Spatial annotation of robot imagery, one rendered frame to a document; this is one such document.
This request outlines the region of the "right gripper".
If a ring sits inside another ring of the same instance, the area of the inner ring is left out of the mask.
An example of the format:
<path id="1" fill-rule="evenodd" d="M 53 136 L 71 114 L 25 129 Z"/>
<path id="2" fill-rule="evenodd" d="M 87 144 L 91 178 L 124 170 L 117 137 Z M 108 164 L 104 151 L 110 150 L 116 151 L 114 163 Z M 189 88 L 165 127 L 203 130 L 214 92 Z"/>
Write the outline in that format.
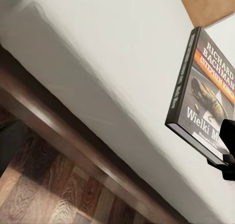
<path id="1" fill-rule="evenodd" d="M 207 160 L 208 164 L 222 171 L 223 178 L 225 180 L 235 181 L 235 158 L 232 154 L 223 155 L 224 162 L 228 163 L 229 166 L 224 164 L 213 164 L 210 160 Z"/>

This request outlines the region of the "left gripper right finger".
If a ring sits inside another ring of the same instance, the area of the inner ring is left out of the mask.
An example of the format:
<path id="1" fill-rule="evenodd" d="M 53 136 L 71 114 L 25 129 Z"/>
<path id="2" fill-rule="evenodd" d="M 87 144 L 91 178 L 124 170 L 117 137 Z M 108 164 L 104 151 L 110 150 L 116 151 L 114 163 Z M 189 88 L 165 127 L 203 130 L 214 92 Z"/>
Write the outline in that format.
<path id="1" fill-rule="evenodd" d="M 235 158 L 235 121 L 224 119 L 220 128 L 219 136 L 227 146 L 230 154 Z"/>

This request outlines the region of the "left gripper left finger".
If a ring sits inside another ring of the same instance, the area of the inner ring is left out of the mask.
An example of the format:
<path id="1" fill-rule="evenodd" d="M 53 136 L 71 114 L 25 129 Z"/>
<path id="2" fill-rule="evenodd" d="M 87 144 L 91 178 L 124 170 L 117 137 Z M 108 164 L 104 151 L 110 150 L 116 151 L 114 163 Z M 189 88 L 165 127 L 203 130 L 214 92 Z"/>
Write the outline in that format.
<path id="1" fill-rule="evenodd" d="M 25 139 L 21 119 L 0 124 L 0 178 Z"/>

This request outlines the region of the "hardback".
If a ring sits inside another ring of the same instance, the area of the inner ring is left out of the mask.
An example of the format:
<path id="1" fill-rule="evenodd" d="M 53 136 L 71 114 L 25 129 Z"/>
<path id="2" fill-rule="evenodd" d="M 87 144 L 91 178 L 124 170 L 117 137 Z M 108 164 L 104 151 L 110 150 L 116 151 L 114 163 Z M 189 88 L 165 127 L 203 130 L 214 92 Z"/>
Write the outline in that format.
<path id="1" fill-rule="evenodd" d="M 230 154 L 219 136 L 224 119 L 233 120 L 235 67 L 202 26 L 192 29 L 165 126 L 213 164 Z"/>

